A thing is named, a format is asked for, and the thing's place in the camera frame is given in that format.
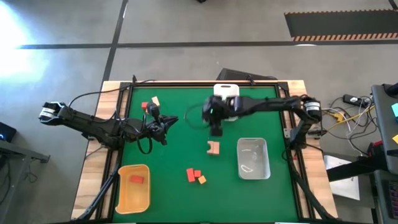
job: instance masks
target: green mat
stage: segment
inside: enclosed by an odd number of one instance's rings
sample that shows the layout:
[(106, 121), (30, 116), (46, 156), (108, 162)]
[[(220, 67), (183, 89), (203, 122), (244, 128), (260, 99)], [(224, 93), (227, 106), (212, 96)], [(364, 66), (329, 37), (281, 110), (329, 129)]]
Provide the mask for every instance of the green mat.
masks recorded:
[[(281, 158), (284, 139), (278, 112), (256, 113), (223, 123), (223, 136), (210, 130), (192, 129), (183, 120), (188, 107), (204, 102), (213, 88), (138, 88), (132, 97), (131, 118), (142, 117), (141, 102), (158, 96), (164, 115), (180, 120), (167, 135), (167, 146), (154, 142), (152, 153), (141, 154), (136, 142), (126, 143), (122, 166), (146, 164), (150, 169), (150, 206), (131, 215), (114, 213), (113, 222), (296, 222), (298, 220), (289, 168)], [(241, 88), (240, 95), (275, 98), (274, 88)], [(201, 107), (188, 119), (201, 121)], [(239, 138), (267, 141), (271, 177), (243, 180), (238, 176), (236, 143)], [(220, 142), (220, 155), (210, 156), (207, 140)], [(146, 139), (141, 141), (147, 149)], [(186, 169), (200, 169), (207, 182), (189, 183)]]

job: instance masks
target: concrete floor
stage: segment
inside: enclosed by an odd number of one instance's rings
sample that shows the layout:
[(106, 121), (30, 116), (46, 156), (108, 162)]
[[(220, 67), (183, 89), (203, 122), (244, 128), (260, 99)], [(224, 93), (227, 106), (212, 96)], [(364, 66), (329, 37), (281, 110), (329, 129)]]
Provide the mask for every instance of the concrete floor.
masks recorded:
[[(99, 90), (109, 49), (12, 50), (20, 44), (111, 43), (122, 0), (0, 1), (0, 121), (15, 127), (15, 143), (51, 155), (32, 164), (39, 180), (21, 185), (6, 223), (67, 221), (87, 141), (74, 130), (37, 117), (46, 101), (69, 102)], [(130, 0), (120, 43), (290, 40), (284, 12), (390, 8), (387, 0)], [(214, 80), (222, 68), (304, 80), (327, 106), (344, 93), (369, 95), (372, 84), (395, 83), (398, 45), (118, 49), (110, 80)], [(98, 96), (74, 108), (94, 113)], [(333, 124), (325, 119), (325, 126)], [(335, 129), (345, 133), (346, 127)], [(365, 149), (377, 133), (355, 143)], [(357, 156), (347, 141), (326, 135), (326, 152)], [(369, 180), (361, 201), (336, 197), (340, 218), (371, 222)]]

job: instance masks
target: yellow wire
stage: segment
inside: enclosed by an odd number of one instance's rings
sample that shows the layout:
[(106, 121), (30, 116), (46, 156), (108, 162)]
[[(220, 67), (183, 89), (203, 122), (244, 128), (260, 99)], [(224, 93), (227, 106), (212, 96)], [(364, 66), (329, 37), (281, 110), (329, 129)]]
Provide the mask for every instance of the yellow wire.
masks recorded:
[[(363, 111), (363, 113), (366, 113), (367, 111), (371, 111), (371, 110), (373, 110), (373, 108), (374, 108), (374, 105), (371, 106), (369, 109), (366, 109), (365, 111)], [(344, 120), (344, 121), (340, 121), (339, 123), (336, 123), (336, 124), (332, 125), (330, 128), (328, 128), (327, 131), (329, 131), (330, 129), (336, 127), (336, 126), (339, 125), (339, 124), (343, 124), (343, 123), (345, 123), (345, 122), (347, 122), (347, 121), (351, 121), (352, 119), (355, 119), (355, 118), (357, 118), (357, 117), (359, 117), (359, 116), (361, 116), (361, 114), (357, 114), (357, 115), (355, 115), (355, 116), (353, 116), (353, 117), (350, 117), (350, 118), (348, 118), (348, 119), (346, 119), (346, 120)]]

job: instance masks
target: wooden block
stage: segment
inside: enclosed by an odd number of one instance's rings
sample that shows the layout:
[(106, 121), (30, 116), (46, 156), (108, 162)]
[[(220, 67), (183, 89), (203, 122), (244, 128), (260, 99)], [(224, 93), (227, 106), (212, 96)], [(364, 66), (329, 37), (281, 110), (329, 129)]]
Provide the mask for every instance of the wooden block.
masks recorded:
[(200, 177), (200, 176), (201, 176), (200, 170), (195, 170), (195, 171), (193, 171), (193, 175), (194, 175), (195, 177)]
[(130, 176), (130, 182), (143, 184), (144, 183), (144, 178), (140, 177), (140, 176), (132, 175), (132, 176)]
[(198, 178), (200, 184), (204, 184), (206, 182), (205, 176), (201, 176)]
[(148, 105), (148, 102), (142, 102), (142, 103), (141, 103), (141, 108), (142, 108), (143, 110), (146, 110), (146, 109), (147, 109), (147, 105)]
[(193, 168), (187, 169), (187, 176), (188, 176), (188, 182), (195, 181), (195, 175), (193, 175)]
[(398, 134), (392, 138), (398, 144)]
[(207, 150), (207, 154), (219, 155), (220, 154), (220, 143), (216, 141), (208, 141), (210, 149)]
[(157, 98), (157, 96), (152, 97), (152, 102), (154, 102), (156, 106), (160, 106), (159, 99)]

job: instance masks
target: desk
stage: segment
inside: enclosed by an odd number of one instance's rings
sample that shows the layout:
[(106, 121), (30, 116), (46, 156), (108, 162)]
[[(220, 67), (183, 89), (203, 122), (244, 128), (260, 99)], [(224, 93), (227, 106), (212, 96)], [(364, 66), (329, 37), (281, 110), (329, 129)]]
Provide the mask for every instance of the desk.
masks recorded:
[[(202, 81), (202, 82), (190, 82), (190, 83), (204, 83), (204, 82), (214, 82), (216, 81)], [(239, 83), (248, 83), (247, 81), (238, 81)], [(287, 82), (289, 86), (290, 95), (302, 95), (306, 94), (305, 86), (303, 81), (279, 81), (279, 82)], [(104, 82), (103, 91), (117, 89), (120, 86), (120, 82)], [(111, 93), (103, 93), (99, 98), (99, 104), (96, 111), (96, 116), (100, 118), (109, 118), (115, 109), (116, 101), (118, 98), (118, 92)], [(122, 100), (122, 110), (126, 106), (126, 99)], [(313, 144), (319, 146), (319, 142), (309, 139), (309, 144)], [(90, 142), (88, 145), (87, 153), (94, 151), (99, 147), (97, 142)], [(91, 155), (83, 164), (83, 169), (81, 173), (80, 184), (78, 187), (78, 192), (76, 195), (75, 205), (72, 212), (72, 218), (78, 217), (83, 213), (85, 208), (91, 203), (94, 199), (95, 195), (98, 193), (98, 190), (101, 186), (102, 176), (104, 172), (104, 163), (106, 160), (106, 151), (99, 151), (93, 155)], [(335, 204), (333, 201), (333, 196), (331, 194), (329, 181), (327, 178), (325, 166), (323, 164), (322, 153), (316, 149), (312, 149), (311, 147), (307, 147), (303, 150), (303, 160), (305, 163), (308, 183), (310, 184), (310, 188), (317, 197), (317, 199), (321, 202), (321, 204), (326, 208), (326, 210), (337, 217), (337, 212), (335, 208)], [(108, 205), (109, 205), (109, 195), (110, 192), (107, 193), (107, 196), (104, 200), (104, 207), (102, 209), (103, 217), (107, 216)], [(300, 204), (302, 206), (302, 213), (304, 217), (308, 217), (308, 208), (306, 204), (306, 199), (303, 196), (301, 190), (299, 190), (300, 195)]]

